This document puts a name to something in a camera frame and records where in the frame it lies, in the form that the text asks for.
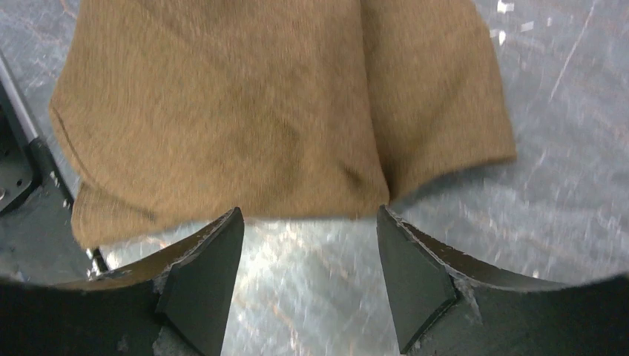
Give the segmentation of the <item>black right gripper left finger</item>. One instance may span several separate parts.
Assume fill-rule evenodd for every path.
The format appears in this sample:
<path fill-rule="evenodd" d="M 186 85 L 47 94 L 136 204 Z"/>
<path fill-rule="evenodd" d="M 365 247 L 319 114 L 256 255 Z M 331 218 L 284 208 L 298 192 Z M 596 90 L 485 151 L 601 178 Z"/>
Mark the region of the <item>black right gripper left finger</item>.
<path fill-rule="evenodd" d="M 243 247 L 233 208 L 177 243 L 92 280 L 1 281 L 3 355 L 219 355 Z"/>

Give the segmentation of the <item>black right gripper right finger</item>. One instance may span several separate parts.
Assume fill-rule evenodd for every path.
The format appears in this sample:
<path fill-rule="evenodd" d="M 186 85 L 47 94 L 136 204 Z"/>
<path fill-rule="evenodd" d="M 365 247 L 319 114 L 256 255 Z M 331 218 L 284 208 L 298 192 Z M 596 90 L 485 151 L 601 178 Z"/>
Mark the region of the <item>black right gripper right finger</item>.
<path fill-rule="evenodd" d="M 477 260 L 386 206 L 378 249 L 402 355 L 626 355 L 628 274 L 579 285 Z"/>

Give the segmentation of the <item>brown cloth napkin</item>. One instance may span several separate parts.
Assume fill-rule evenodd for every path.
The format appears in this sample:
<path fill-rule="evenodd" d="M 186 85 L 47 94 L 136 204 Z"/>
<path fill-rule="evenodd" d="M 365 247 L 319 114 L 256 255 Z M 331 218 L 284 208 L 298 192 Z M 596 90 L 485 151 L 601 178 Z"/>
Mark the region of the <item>brown cloth napkin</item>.
<path fill-rule="evenodd" d="M 516 156 L 471 1 L 82 1 L 49 116 L 84 248 L 236 206 L 365 217 Z"/>

